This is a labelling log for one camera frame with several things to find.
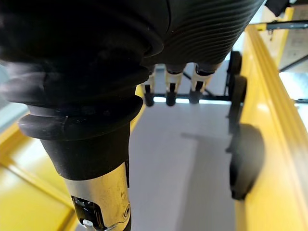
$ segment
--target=yellow railing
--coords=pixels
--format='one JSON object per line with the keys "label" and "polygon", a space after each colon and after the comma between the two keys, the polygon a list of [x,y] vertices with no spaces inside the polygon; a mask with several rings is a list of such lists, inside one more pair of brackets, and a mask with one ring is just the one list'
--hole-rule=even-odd
{"label": "yellow railing", "polygon": [[240,122],[261,131],[265,161],[245,201],[236,202],[236,230],[307,231],[308,134],[254,26],[246,29],[241,75]]}

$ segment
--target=gray floor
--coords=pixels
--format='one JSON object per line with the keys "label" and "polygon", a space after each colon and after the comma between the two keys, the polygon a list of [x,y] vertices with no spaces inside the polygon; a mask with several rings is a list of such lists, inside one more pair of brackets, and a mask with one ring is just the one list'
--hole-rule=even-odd
{"label": "gray floor", "polygon": [[157,103],[130,139],[133,231],[232,231],[228,106]]}

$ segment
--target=yellow metal rail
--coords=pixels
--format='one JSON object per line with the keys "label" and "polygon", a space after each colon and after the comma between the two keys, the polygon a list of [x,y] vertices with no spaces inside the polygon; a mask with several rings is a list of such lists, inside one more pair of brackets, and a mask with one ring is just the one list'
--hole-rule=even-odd
{"label": "yellow metal rail", "polygon": [[261,131],[266,153],[251,192],[236,202],[236,230],[307,231],[308,134],[254,26],[246,29],[241,75],[247,94],[240,122]]}
{"label": "yellow metal rail", "polygon": [[[139,86],[136,94],[142,96]],[[0,134],[0,231],[73,231],[77,224],[64,180],[40,141],[17,124]]]}
{"label": "yellow metal rail", "polygon": [[[274,20],[291,21],[294,14],[294,8],[292,7],[286,8],[283,18],[275,17],[275,15],[272,12],[270,12],[270,10],[267,9],[266,7],[263,9],[263,14],[264,14],[263,20],[265,20],[266,22],[271,22]],[[267,46],[271,54],[271,57],[274,59],[276,66],[279,67],[284,47],[288,38],[289,30],[288,29],[274,30],[272,34],[269,35],[269,32],[265,30],[266,29],[265,24],[257,25],[257,29],[262,31],[260,32],[260,35],[263,38],[263,41]]]}

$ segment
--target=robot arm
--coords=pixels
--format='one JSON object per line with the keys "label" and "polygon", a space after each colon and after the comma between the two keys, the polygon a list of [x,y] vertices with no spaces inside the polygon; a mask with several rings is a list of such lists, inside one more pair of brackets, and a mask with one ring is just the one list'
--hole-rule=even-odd
{"label": "robot arm", "polygon": [[12,79],[1,92],[27,104],[20,129],[41,140],[89,230],[130,230],[129,122],[146,66],[215,72],[262,2],[2,1],[0,59]]}

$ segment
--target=ribbed black cover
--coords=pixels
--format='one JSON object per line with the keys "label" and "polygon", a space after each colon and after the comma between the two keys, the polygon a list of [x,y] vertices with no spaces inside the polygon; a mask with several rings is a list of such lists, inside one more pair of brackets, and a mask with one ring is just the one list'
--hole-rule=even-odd
{"label": "ribbed black cover", "polygon": [[219,64],[263,0],[169,0],[171,23],[164,50],[143,63]]}

